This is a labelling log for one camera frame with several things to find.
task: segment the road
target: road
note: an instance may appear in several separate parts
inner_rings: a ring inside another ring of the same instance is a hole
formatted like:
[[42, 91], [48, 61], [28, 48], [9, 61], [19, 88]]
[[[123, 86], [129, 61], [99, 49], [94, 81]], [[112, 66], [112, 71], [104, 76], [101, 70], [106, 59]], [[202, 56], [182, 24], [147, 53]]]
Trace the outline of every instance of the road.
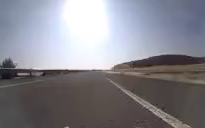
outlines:
[[172, 128], [109, 80], [205, 128], [203, 85], [101, 72], [0, 81], [0, 128]]

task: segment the tree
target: tree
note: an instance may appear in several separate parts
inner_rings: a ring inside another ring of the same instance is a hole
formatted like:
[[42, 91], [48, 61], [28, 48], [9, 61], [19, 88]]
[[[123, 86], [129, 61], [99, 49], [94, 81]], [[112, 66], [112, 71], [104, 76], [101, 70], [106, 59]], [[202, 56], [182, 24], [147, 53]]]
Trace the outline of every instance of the tree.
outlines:
[[11, 58], [5, 58], [2, 63], [0, 63], [0, 68], [16, 68], [17, 64], [13, 62]]
[[11, 58], [5, 58], [2, 63], [0, 63], [0, 68], [6, 68], [0, 70], [0, 77], [2, 79], [11, 79], [17, 76], [17, 73], [14, 70], [10, 70], [10, 68], [16, 68], [17, 64], [13, 62]]

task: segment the sun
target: sun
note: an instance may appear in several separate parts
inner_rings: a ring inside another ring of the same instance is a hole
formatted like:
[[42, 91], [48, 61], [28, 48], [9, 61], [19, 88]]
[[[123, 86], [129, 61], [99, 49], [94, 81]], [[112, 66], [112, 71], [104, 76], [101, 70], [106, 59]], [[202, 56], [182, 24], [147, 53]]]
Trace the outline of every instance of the sun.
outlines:
[[95, 45], [108, 36], [103, 0], [67, 0], [63, 17], [71, 35], [88, 45]]

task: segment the white lane line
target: white lane line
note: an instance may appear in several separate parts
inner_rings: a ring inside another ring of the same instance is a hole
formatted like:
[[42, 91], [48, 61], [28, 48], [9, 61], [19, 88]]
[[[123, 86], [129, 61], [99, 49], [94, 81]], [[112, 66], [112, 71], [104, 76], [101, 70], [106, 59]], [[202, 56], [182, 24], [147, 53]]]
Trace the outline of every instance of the white lane line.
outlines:
[[23, 83], [17, 83], [17, 84], [3, 85], [3, 86], [0, 86], [0, 89], [14, 87], [14, 86], [20, 86], [20, 85], [25, 85], [25, 84], [31, 84], [31, 83], [37, 83], [37, 82], [41, 82], [41, 81], [43, 81], [43, 80], [35, 80], [35, 81], [29, 81], [29, 82], [23, 82]]
[[174, 127], [174, 128], [191, 128], [189, 125], [184, 124], [180, 120], [165, 113], [161, 109], [159, 109], [159, 108], [155, 107], [154, 105], [150, 104], [149, 102], [143, 100], [142, 98], [133, 94], [132, 92], [128, 91], [127, 89], [121, 87], [120, 85], [118, 85], [117, 83], [112, 81], [111, 79], [109, 79], [109, 78], [106, 78], [106, 79], [108, 81], [110, 81], [113, 85], [115, 85], [117, 88], [119, 88], [121, 91], [123, 91], [125, 94], [127, 94], [129, 97], [131, 97], [133, 100], [135, 100], [137, 103], [139, 103], [140, 105], [142, 105], [143, 107], [148, 109], [150, 112], [152, 112], [157, 117], [161, 118], [163, 121], [165, 121], [166, 123], [168, 123], [172, 127]]

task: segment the mountain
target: mountain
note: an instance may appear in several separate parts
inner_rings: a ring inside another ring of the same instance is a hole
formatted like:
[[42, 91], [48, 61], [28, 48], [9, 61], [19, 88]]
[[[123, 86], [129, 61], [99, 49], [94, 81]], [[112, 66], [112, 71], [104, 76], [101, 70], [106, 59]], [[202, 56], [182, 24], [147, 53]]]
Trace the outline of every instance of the mountain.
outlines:
[[159, 55], [153, 56], [142, 60], [134, 60], [115, 65], [113, 68], [141, 68], [158, 65], [189, 65], [205, 63], [205, 57], [192, 57], [187, 55]]

